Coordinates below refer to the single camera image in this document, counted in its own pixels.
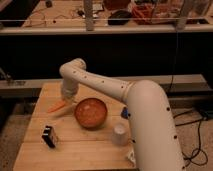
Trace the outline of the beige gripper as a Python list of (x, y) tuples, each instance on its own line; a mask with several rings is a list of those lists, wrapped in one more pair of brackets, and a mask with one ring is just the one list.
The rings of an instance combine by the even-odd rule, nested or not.
[(63, 108), (53, 112), (55, 116), (62, 116), (66, 115), (67, 113), (71, 113), (74, 111), (75, 106), (77, 105), (77, 101), (74, 99), (60, 100), (60, 101), (66, 102), (66, 105)]

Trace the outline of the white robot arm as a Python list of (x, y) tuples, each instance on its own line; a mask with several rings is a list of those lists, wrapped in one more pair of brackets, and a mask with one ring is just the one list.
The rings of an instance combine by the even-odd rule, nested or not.
[(126, 105), (136, 167), (140, 171), (186, 171), (168, 97), (151, 80), (124, 81), (86, 71), (76, 58), (60, 66), (61, 94), (72, 98), (86, 85)]

